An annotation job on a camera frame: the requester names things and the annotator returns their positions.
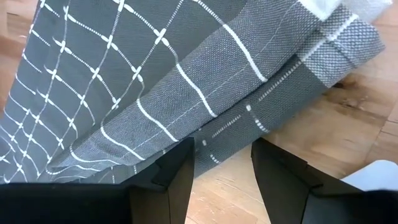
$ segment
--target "gray plaid fabric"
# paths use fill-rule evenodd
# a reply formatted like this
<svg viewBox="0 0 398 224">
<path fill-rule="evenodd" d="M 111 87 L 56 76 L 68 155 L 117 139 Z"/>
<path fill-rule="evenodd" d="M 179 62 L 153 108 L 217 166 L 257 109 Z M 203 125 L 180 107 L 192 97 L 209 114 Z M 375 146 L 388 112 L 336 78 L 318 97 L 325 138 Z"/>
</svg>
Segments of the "gray plaid fabric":
<svg viewBox="0 0 398 224">
<path fill-rule="evenodd" d="M 42 0 L 0 122 L 3 181 L 118 183 L 189 135 L 197 174 L 219 164 L 382 49 L 342 6 L 323 22 L 338 1 L 305 2 Z"/>
</svg>

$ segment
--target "white fabric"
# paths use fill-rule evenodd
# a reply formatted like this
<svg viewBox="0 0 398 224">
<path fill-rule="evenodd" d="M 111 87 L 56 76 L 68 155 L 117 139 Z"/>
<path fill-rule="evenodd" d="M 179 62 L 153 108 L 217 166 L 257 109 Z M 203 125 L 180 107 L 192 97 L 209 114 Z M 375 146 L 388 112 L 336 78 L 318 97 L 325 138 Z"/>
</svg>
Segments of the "white fabric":
<svg viewBox="0 0 398 224">
<path fill-rule="evenodd" d="M 392 0 L 343 0 L 343 4 L 370 23 L 392 4 Z"/>
<path fill-rule="evenodd" d="M 325 21 L 330 14 L 340 5 L 341 0 L 298 0 L 312 14 Z"/>
</svg>

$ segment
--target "wooden floor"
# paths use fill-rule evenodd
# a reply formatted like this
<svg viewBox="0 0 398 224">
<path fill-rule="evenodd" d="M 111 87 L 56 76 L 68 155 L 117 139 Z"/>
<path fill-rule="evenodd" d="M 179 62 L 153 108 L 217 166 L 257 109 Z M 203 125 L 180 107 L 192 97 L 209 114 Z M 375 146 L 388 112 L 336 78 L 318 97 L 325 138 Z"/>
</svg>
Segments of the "wooden floor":
<svg viewBox="0 0 398 224">
<path fill-rule="evenodd" d="M 0 37 L 0 108 L 24 47 L 32 1 L 8 0 L 19 16 L 8 15 L 8 38 Z M 266 139 L 337 178 L 378 159 L 398 162 L 398 5 L 375 25 L 386 50 Z M 249 147 L 194 181 L 187 223 L 270 223 Z"/>
</svg>

